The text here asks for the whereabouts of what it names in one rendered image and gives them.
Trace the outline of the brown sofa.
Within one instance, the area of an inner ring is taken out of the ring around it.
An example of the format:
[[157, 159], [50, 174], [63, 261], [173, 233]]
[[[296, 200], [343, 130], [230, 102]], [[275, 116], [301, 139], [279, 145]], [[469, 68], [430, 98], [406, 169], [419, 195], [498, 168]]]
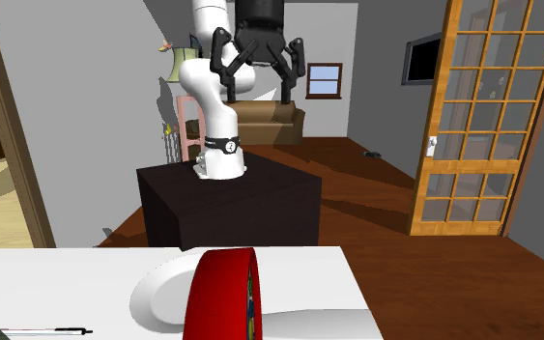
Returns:
[[228, 103], [238, 116], [242, 145], [299, 145], [305, 112], [280, 100], [238, 100]]

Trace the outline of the brown wooden door frame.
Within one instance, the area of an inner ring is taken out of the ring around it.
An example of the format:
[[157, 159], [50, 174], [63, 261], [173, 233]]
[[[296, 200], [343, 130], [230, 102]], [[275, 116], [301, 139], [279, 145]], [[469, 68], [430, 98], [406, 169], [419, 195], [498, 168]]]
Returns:
[[37, 248], [56, 246], [0, 48], [0, 142], [28, 234]]

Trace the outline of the white and black pen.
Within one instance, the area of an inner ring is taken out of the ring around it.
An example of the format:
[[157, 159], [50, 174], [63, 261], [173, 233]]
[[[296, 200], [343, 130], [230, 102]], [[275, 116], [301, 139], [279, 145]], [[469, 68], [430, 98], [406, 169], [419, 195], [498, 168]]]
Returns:
[[84, 327], [58, 327], [58, 328], [24, 328], [24, 329], [1, 329], [8, 337], [11, 336], [57, 336], [70, 335], [82, 336], [93, 333], [93, 330]]

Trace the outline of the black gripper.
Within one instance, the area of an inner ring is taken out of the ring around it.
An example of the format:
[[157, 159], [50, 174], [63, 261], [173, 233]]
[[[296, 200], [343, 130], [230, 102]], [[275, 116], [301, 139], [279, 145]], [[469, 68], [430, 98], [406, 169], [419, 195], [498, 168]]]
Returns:
[[[227, 101], [236, 101], [235, 73], [248, 63], [272, 65], [281, 78], [281, 103], [289, 104], [297, 80], [305, 76], [304, 45], [295, 38], [285, 47], [284, 0], [235, 0], [235, 36], [217, 27], [213, 32], [210, 71], [219, 75]], [[289, 67], [281, 55], [291, 56]]]

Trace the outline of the red round bowl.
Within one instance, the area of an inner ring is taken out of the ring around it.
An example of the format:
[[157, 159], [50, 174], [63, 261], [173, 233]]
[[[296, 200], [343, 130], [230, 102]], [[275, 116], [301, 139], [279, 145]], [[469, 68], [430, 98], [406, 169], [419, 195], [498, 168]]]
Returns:
[[206, 251], [188, 294], [183, 340], [263, 340], [255, 250]]

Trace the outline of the white table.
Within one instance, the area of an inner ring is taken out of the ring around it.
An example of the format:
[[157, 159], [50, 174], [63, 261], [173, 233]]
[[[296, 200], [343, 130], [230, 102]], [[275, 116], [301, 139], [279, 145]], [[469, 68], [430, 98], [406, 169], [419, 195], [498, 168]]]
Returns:
[[[0, 249], [0, 329], [85, 327], [83, 336], [12, 340], [182, 340], [129, 311], [139, 281], [203, 249]], [[258, 247], [263, 340], [384, 340], [338, 246]]]

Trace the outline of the wooden framed window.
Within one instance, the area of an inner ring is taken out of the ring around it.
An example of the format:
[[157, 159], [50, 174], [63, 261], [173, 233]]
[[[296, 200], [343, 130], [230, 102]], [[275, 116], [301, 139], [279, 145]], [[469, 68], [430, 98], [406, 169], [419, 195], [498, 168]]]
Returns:
[[308, 63], [306, 99], [341, 99], [342, 64]]

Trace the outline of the dark robot stand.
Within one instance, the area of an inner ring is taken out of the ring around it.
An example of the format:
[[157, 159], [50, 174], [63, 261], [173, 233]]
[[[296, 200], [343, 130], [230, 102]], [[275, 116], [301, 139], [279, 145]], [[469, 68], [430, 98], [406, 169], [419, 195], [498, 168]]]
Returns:
[[201, 180], [193, 161], [136, 171], [151, 247], [314, 246], [322, 179], [252, 153], [232, 180]]

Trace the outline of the black wall television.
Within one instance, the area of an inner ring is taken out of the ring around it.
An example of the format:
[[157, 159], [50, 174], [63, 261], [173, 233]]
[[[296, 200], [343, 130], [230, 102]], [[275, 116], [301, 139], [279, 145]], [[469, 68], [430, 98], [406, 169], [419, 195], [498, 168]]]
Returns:
[[442, 33], [407, 42], [401, 77], [402, 86], [432, 85]]

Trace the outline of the wooden glass pane door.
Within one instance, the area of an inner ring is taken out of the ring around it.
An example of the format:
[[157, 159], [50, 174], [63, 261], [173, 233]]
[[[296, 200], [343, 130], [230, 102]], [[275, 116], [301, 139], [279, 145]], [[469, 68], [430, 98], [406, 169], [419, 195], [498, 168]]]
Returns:
[[544, 112], [544, 0], [447, 0], [410, 236], [506, 236]]

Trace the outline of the white plate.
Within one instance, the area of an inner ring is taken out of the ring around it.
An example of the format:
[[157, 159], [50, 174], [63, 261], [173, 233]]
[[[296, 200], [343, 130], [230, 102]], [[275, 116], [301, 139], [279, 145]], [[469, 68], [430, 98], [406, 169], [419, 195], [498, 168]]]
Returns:
[[129, 300], [132, 318], [157, 333], [182, 333], [186, 305], [201, 254], [180, 256], [147, 273]]

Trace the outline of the green shade lamp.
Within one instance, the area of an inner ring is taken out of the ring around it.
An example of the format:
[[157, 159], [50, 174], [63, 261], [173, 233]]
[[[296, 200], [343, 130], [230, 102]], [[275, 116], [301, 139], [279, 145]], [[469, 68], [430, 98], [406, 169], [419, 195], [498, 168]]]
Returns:
[[166, 81], [168, 83], [176, 83], [179, 81], [180, 67], [187, 60], [196, 59], [198, 50], [191, 47], [172, 47], [173, 52], [173, 68]]

